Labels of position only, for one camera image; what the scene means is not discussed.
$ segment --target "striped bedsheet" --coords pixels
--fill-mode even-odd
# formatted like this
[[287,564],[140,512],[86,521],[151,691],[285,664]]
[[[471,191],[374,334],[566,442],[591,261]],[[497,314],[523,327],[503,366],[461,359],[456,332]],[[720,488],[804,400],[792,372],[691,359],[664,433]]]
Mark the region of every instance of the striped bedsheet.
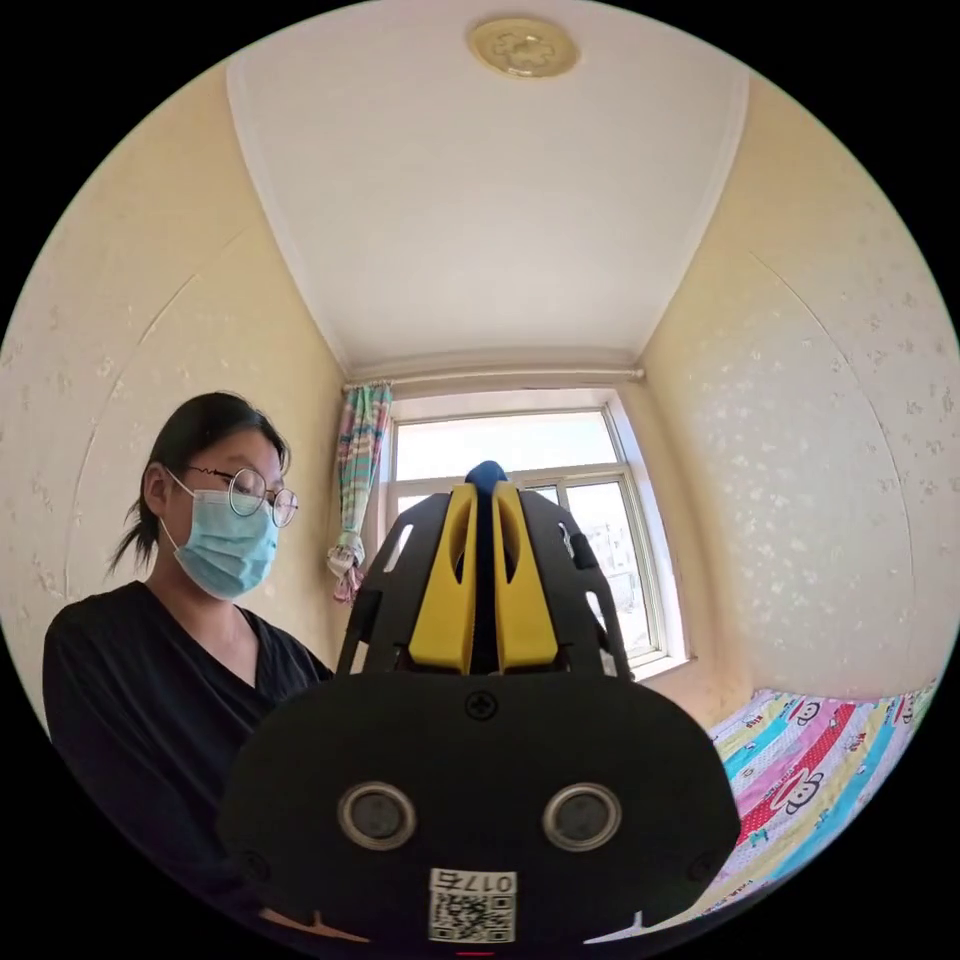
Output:
[[[935,689],[931,683],[865,702],[760,690],[714,727],[710,735],[740,811],[740,836],[700,901],[660,927],[733,903],[815,857],[876,793]],[[601,940],[652,929],[638,925]]]

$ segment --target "face mask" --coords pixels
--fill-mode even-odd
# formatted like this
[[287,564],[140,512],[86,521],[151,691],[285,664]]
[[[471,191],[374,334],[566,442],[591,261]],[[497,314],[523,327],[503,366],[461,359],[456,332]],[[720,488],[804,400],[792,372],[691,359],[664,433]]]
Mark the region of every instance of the face mask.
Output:
[[264,501],[255,513],[241,517],[230,505],[228,491],[188,490],[173,479],[193,497],[190,538],[178,547],[162,520],[160,525],[187,576],[219,600],[233,600],[263,583],[277,552],[270,505]]

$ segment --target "yellow bracket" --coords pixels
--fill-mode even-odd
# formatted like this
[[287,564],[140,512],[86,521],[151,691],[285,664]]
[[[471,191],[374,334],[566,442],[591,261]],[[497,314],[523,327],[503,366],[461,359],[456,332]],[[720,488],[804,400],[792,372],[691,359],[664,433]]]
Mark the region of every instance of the yellow bracket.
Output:
[[[514,563],[509,580],[505,554]],[[498,483],[493,492],[493,566],[501,672],[549,666],[557,657],[557,638],[527,534],[520,494],[510,483]]]
[[[463,573],[457,580],[457,565]],[[477,604],[477,488],[453,488],[420,615],[410,640],[410,657],[421,666],[470,672]]]

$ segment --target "ceiling light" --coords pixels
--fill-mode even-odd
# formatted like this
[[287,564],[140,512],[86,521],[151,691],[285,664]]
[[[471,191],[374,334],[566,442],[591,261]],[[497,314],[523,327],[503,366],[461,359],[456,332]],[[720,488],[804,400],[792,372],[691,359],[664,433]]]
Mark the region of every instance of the ceiling light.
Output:
[[558,77],[579,59],[567,33],[544,20],[488,20],[470,31],[467,44],[481,63],[522,79]]

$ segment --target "ear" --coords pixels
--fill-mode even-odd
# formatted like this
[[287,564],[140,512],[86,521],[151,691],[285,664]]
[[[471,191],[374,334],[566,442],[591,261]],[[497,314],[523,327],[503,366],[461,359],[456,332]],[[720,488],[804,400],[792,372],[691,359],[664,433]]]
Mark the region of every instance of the ear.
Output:
[[143,499],[150,512],[157,517],[163,517],[170,502],[173,480],[165,467],[159,463],[151,463],[143,472]]

